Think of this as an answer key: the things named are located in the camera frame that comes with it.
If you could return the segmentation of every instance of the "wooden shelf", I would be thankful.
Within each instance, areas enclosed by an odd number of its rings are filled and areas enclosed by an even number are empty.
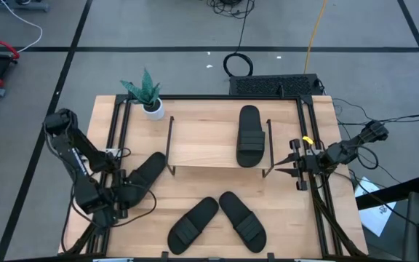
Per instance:
[[[261,162],[251,168],[271,167],[268,124],[265,152]],[[238,122],[188,121],[175,119],[169,142],[168,163],[186,167],[240,167],[236,160]]]

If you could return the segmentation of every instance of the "white pot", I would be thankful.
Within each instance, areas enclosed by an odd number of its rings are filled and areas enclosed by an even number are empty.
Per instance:
[[[145,106],[142,105],[143,112],[145,112],[146,117],[148,117],[148,119],[150,119],[150,120],[160,120],[164,116],[163,101],[161,101],[161,99],[159,99],[159,98],[158,98],[158,100],[159,100],[159,108],[156,111],[153,111],[153,112],[146,111]]]

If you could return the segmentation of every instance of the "gray floor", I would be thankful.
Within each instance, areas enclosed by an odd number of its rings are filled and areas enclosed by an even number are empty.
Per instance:
[[[38,47],[69,47],[85,0],[48,1],[49,13],[17,11],[44,28]],[[419,1],[405,0],[419,30]],[[247,19],[243,45],[304,47],[320,1],[257,1]],[[234,46],[241,20],[215,15],[205,1],[94,0],[80,47]],[[24,46],[37,31],[0,12],[0,39]],[[417,47],[397,1],[329,1],[315,47]],[[76,52],[58,108],[74,110],[87,130],[96,95],[123,93],[119,80],[140,81],[146,67],[165,94],[227,94],[222,68],[227,52]],[[303,52],[246,52],[254,73],[299,74]],[[31,158],[41,122],[67,53],[26,52],[7,77],[0,99],[0,239]],[[236,74],[245,64],[231,60]],[[376,119],[419,113],[419,52],[311,54],[309,72],[317,73],[328,94],[361,105]],[[363,113],[340,101],[338,118],[364,121]],[[419,176],[419,122],[388,124],[386,142],[370,146],[398,180]],[[359,128],[348,128],[356,134]],[[351,164],[358,176],[385,186],[396,182],[382,170]],[[54,255],[68,202],[70,180],[62,165],[43,150],[7,258]]]

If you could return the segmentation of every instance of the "white cable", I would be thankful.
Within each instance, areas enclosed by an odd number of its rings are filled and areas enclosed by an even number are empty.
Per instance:
[[[36,44],[36,43],[38,43],[39,41],[40,41],[40,39],[41,39],[41,37],[43,36],[43,28],[41,28],[41,27],[39,27],[39,26],[37,26],[37,25],[35,25],[35,24],[33,24],[33,23],[30,23],[30,22],[28,22],[27,20],[24,20],[24,19],[22,19],[22,18],[20,18],[18,15],[16,15],[8,6],[7,6],[7,4],[6,4],[6,0],[1,0],[0,1],[8,10],[9,10],[9,12],[11,12],[11,14],[13,14],[15,17],[17,17],[19,20],[22,20],[24,23],[27,23],[27,24],[29,24],[29,25],[32,25],[32,26],[35,26],[36,28],[38,28],[38,29],[40,29],[40,36],[38,37],[38,39],[35,41],[35,42],[33,42],[33,43],[31,43],[31,44],[29,44],[28,46],[26,46],[26,47],[24,47],[24,48],[22,48],[21,50],[19,50],[19,51],[17,51],[18,53],[20,53],[20,52],[23,52],[23,51],[25,51],[27,48],[29,48],[29,47],[31,47],[31,46],[33,46],[34,44]]]

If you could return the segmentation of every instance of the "artificial plant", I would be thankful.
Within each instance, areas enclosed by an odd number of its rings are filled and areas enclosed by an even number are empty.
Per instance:
[[[153,80],[149,72],[145,68],[142,78],[142,88],[136,87],[132,82],[121,80],[122,85],[129,90],[137,99],[139,103],[142,103],[146,107],[154,106],[156,100],[158,100],[159,83],[153,86]]]

